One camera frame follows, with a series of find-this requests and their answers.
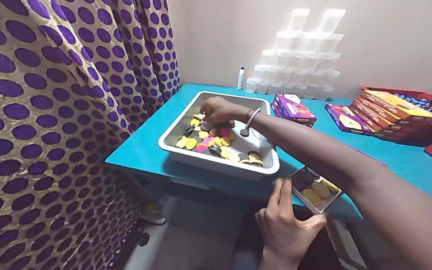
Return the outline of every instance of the hand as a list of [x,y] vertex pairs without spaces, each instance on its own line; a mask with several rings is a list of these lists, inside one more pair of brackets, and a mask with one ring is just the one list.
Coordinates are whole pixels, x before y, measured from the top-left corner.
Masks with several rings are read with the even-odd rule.
[[215,96],[208,98],[202,103],[199,113],[205,114],[205,120],[210,123],[225,122],[229,120],[246,122],[247,119],[245,118],[249,110],[248,107],[234,104],[220,96]]
[[260,269],[297,269],[319,231],[326,226],[325,214],[297,220],[292,205],[291,180],[276,179],[267,208],[255,214],[264,240]]

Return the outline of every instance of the white wall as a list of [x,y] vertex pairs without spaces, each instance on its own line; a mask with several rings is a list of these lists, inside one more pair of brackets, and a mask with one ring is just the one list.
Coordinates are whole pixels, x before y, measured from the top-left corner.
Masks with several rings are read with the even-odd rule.
[[336,69],[338,97],[362,86],[432,93],[432,0],[167,0],[182,83],[235,86],[252,75],[293,8],[311,8],[315,30],[328,8],[347,9]]

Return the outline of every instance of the purple box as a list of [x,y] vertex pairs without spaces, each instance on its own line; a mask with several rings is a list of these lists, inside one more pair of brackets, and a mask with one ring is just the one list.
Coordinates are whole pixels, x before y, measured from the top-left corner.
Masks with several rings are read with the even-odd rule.
[[374,136],[375,131],[345,105],[327,103],[324,108],[341,131]]
[[[281,116],[281,114],[278,111],[278,104],[276,103],[276,100],[273,100],[273,102],[271,102],[271,109],[273,110],[273,113],[276,117],[285,119],[284,117]],[[308,127],[313,127],[315,125],[315,123],[308,123],[308,122],[297,122],[297,123]]]
[[304,105],[297,95],[276,94],[274,97],[279,114],[300,124],[314,123],[317,117]]

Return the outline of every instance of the stacked plastic containers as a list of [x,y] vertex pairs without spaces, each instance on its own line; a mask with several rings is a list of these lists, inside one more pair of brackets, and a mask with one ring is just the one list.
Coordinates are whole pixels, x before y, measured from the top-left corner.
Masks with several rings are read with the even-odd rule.
[[253,77],[246,81],[249,93],[295,94],[325,101],[334,92],[340,72],[335,52],[343,34],[334,34],[346,9],[328,9],[316,31],[304,32],[310,9],[293,9],[286,30],[278,31],[273,48],[261,52]]

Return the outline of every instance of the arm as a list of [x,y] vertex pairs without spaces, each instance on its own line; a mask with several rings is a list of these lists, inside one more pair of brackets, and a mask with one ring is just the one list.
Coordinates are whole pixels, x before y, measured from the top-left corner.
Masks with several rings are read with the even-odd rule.
[[[249,108],[214,97],[203,103],[201,111],[209,115],[210,122],[234,119],[246,123]],[[432,270],[429,195],[370,157],[315,129],[263,113],[256,115],[251,127],[340,187],[414,265]]]

